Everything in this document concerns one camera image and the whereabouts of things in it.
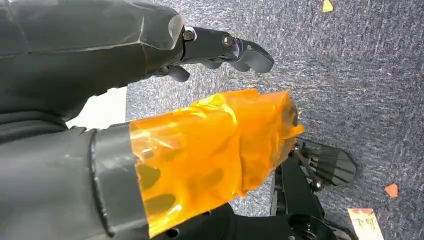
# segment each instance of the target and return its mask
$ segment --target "robotic arm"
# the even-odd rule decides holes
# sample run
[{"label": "robotic arm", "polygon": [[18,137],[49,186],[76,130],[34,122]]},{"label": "robotic arm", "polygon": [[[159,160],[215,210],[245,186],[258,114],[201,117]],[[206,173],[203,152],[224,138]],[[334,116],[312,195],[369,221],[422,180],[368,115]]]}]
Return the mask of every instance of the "robotic arm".
[{"label": "robotic arm", "polygon": [[274,64],[254,42],[185,27],[144,1],[6,0],[0,10],[1,239],[148,238],[130,124],[65,122],[110,88],[184,82],[184,64],[259,73]]}]

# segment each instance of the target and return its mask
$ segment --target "paper scrap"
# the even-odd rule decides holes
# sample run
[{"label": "paper scrap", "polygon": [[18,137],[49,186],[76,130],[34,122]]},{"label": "paper scrap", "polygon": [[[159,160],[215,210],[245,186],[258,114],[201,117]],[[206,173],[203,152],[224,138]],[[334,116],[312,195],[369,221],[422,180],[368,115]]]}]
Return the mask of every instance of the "paper scrap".
[{"label": "paper scrap", "polygon": [[334,10],[334,8],[333,8],[333,5],[331,4],[330,0],[324,0],[324,4],[322,5],[322,11],[324,13],[328,13],[328,12],[331,12],[333,10]]},{"label": "paper scrap", "polygon": [[396,183],[386,186],[384,190],[388,193],[391,199],[398,197],[399,188]]},{"label": "paper scrap", "polygon": [[359,240],[384,240],[372,208],[350,208],[347,212]]}]

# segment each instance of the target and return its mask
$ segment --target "yellow paper scrap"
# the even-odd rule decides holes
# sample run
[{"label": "yellow paper scrap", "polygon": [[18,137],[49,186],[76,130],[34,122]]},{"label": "yellow paper scrap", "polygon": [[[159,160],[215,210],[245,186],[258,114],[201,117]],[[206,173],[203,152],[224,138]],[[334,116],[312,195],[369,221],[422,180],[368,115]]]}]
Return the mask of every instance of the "yellow paper scrap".
[{"label": "yellow paper scrap", "polygon": [[324,0],[324,4],[322,6],[322,11],[324,13],[328,13],[328,12],[331,12],[333,10],[334,10],[334,8],[333,8],[333,5],[331,4],[330,0]]},{"label": "yellow paper scrap", "polygon": [[359,240],[384,240],[372,208],[350,208],[347,212]]}]

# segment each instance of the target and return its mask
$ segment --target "prosthetic hand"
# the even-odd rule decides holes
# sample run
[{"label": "prosthetic hand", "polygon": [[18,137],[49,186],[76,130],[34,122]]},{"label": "prosthetic hand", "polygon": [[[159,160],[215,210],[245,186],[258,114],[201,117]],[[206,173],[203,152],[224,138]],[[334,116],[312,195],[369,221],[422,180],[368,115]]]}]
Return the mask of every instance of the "prosthetic hand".
[{"label": "prosthetic hand", "polygon": [[[286,92],[254,90],[67,129],[110,88],[151,76],[184,82],[184,64],[266,73],[274,61],[256,43],[185,27],[173,9],[143,1],[15,0],[0,10],[0,239],[146,239],[148,223],[156,235],[257,187],[302,131]],[[173,172],[176,163],[197,168]]]}]

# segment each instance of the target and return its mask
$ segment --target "orange paper scrap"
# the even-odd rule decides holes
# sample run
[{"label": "orange paper scrap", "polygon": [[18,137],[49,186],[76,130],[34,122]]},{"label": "orange paper scrap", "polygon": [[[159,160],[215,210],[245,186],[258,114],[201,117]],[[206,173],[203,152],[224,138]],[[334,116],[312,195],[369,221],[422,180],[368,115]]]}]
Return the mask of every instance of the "orange paper scrap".
[{"label": "orange paper scrap", "polygon": [[350,208],[347,212],[359,240],[384,240],[372,208]]},{"label": "orange paper scrap", "polygon": [[393,183],[392,185],[386,186],[384,189],[391,199],[397,198],[399,194],[398,185]]}]

